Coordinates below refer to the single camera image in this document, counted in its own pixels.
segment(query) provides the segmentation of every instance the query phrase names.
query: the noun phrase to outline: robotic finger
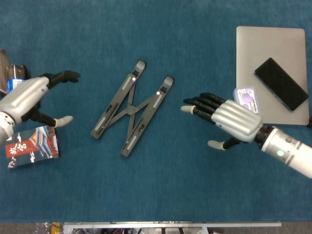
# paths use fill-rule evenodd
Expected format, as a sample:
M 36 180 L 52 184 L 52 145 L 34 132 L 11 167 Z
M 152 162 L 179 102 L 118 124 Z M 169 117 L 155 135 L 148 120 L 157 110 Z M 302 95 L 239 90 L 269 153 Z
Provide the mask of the robotic finger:
M 235 137 L 231 137 L 226 141 L 216 141 L 216 140 L 208 140 L 208 146 L 217 149 L 217 150 L 227 150 L 235 145 L 240 144 L 242 141 L 236 139 Z
M 39 105 L 34 106 L 28 113 L 22 116 L 22 121 L 27 121 L 31 119 L 32 121 L 37 121 L 51 127 L 62 127 L 73 120 L 72 116 L 64 116 L 63 118 L 57 119 L 49 117 L 43 113 L 39 112 Z
M 80 74 L 74 71 L 64 71 L 55 75 L 46 73 L 41 75 L 40 77 L 47 77 L 49 79 L 49 84 L 47 85 L 47 87 L 48 89 L 52 89 L 54 86 L 61 82 L 78 82 Z
M 215 124 L 215 122 L 211 119 L 212 115 L 225 101 L 216 95 L 203 93 L 200 94 L 200 97 L 184 99 L 183 102 L 192 106 L 182 106 L 182 111 L 198 115 L 210 123 Z

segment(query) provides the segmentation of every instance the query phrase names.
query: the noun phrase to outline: silver laptop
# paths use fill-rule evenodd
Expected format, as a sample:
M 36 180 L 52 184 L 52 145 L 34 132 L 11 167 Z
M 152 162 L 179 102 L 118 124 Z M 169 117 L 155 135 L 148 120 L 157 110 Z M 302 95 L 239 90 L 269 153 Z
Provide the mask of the silver laptop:
M 254 75 L 254 70 L 268 58 L 273 58 L 304 91 L 308 92 L 304 30 L 237 27 L 236 87 L 255 87 L 264 123 L 307 125 L 308 100 L 290 112 Z

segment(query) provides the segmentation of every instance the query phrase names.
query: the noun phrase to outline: green indicator light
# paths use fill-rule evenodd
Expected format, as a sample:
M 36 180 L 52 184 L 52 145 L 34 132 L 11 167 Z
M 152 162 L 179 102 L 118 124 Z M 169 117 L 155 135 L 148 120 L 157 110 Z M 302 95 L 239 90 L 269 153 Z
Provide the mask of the green indicator light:
M 278 150 L 277 152 L 276 152 L 276 154 L 278 155 L 278 156 L 280 156 L 280 157 L 282 157 L 282 156 L 284 156 L 284 151 L 282 151 L 282 150 Z

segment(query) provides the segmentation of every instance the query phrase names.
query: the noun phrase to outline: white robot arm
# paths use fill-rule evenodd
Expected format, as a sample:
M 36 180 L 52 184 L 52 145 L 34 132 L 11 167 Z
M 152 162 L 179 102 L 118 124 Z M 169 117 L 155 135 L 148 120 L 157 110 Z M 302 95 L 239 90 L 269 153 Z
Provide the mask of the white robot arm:
M 14 132 L 15 124 L 32 119 L 53 127 L 70 122 L 73 117 L 53 119 L 39 112 L 41 98 L 60 82 L 78 82 L 79 73 L 64 71 L 56 75 L 44 74 L 21 83 L 0 101 L 0 145 Z
M 208 145 L 227 150 L 240 142 L 258 143 L 259 148 L 312 178 L 312 148 L 293 139 L 275 127 L 263 126 L 260 116 L 234 101 L 223 100 L 210 93 L 185 99 L 181 110 L 198 115 L 232 135 L 227 141 L 208 141 Z

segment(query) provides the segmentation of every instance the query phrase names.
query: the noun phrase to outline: black smartphone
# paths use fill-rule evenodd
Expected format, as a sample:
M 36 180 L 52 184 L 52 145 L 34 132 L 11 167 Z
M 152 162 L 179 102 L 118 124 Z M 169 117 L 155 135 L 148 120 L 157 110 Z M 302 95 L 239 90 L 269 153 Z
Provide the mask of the black smartphone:
M 294 111 L 308 98 L 308 94 L 273 58 L 269 58 L 255 69 L 254 74 L 290 111 Z

